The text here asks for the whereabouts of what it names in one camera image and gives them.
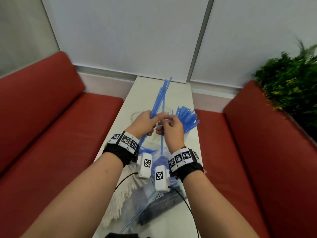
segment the person's left hand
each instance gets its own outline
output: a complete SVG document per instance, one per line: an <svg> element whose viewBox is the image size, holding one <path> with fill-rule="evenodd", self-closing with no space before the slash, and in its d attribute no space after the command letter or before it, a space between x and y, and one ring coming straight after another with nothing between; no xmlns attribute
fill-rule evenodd
<svg viewBox="0 0 317 238"><path fill-rule="evenodd" d="M142 112L125 131L132 134L137 139L141 139L141 137L146 134L151 136L154 132L156 123L163 119L166 113L161 112L153 119L150 119L150 115L151 110Z"/></svg>

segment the red seat cushion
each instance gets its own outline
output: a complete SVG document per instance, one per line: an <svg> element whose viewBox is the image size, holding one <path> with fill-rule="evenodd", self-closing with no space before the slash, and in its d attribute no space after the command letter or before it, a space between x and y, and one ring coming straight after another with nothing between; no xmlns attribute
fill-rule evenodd
<svg viewBox="0 0 317 238"><path fill-rule="evenodd" d="M0 79L0 173L84 89L63 52Z"/></svg>
<svg viewBox="0 0 317 238"><path fill-rule="evenodd" d="M249 82L224 113L275 237L317 236L317 149Z"/></svg>
<svg viewBox="0 0 317 238"><path fill-rule="evenodd" d="M248 176L222 113L195 110L206 176L261 238L270 237Z"/></svg>
<svg viewBox="0 0 317 238"><path fill-rule="evenodd" d="M20 237L95 159L123 100L83 93L0 179L0 237Z"/></svg>

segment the hand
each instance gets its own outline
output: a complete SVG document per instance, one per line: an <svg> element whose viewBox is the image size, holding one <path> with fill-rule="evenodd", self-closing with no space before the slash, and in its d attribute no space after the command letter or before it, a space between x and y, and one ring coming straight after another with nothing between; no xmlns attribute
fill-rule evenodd
<svg viewBox="0 0 317 238"><path fill-rule="evenodd" d="M158 124L161 127L156 128L156 133L162 135L162 127L164 127L164 138L168 151L172 154L185 146L183 124L175 115L165 115Z"/></svg>
<svg viewBox="0 0 317 238"><path fill-rule="evenodd" d="M163 119L166 115L165 112L157 114L153 119L150 119L151 110L142 112L134 122L125 130L129 134L132 134L137 139L141 139L143 135L151 136L156 127L156 123Z"/></svg>

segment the forearm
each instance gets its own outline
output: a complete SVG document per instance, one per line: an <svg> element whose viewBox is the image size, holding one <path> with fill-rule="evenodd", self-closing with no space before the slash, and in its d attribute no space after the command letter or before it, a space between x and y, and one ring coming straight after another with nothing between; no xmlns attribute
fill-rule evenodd
<svg viewBox="0 0 317 238"><path fill-rule="evenodd" d="M44 209L22 237L92 237L122 169L117 156L104 153Z"/></svg>
<svg viewBox="0 0 317 238"><path fill-rule="evenodd" d="M249 223L203 172L190 173L183 184L201 237L258 238Z"/></svg>

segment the wristband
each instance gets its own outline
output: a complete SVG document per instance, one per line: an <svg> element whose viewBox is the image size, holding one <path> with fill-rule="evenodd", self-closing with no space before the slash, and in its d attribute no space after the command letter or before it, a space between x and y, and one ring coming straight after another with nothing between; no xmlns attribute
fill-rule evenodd
<svg viewBox="0 0 317 238"><path fill-rule="evenodd" d="M191 172L204 171L197 153L187 147L181 148L169 157L169 168L171 177L180 178L182 182Z"/></svg>
<svg viewBox="0 0 317 238"><path fill-rule="evenodd" d="M113 153L122 161L123 167L125 167L131 161L137 161L139 149L139 140L132 134L122 131L112 136L102 153Z"/></svg>

